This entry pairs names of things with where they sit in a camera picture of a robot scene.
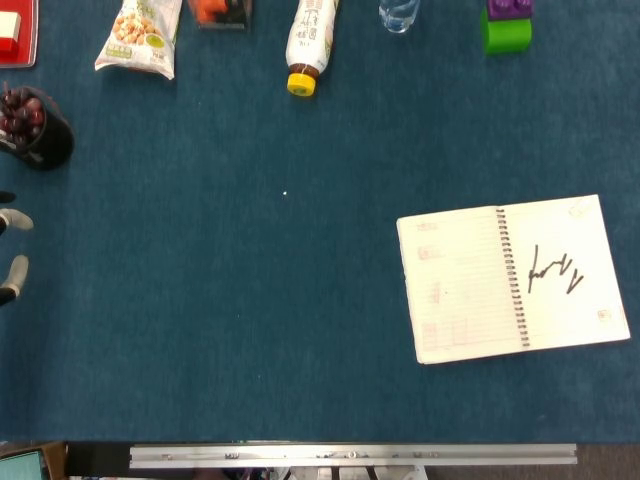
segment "purple block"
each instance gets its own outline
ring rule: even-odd
[[[531,18],[533,0],[487,0],[487,13],[490,21]]]

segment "open notebook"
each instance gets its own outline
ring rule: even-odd
[[[397,226],[420,363],[630,336],[597,195]]]

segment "metal frame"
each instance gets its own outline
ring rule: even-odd
[[[238,443],[136,445],[131,469],[575,465],[575,444]]]

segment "toy building block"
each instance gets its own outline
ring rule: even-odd
[[[11,53],[18,49],[20,14],[0,12],[0,53]]]
[[[533,0],[487,0],[482,34],[487,55],[526,50],[533,38]]]
[[[533,0],[487,0],[489,20],[513,20],[514,18],[531,18]]]

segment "spiral binding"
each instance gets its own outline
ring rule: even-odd
[[[504,255],[504,263],[507,267],[507,278],[509,280],[509,288],[511,289],[511,299],[516,312],[516,322],[518,323],[518,332],[520,333],[520,341],[524,348],[530,347],[529,330],[527,329],[527,320],[524,314],[524,306],[522,305],[522,293],[518,284],[518,275],[516,273],[515,262],[513,260],[513,250],[511,249],[511,239],[509,238],[509,227],[507,226],[507,216],[503,208],[496,210],[498,215],[498,231],[500,233],[500,243],[502,246],[502,254]]]

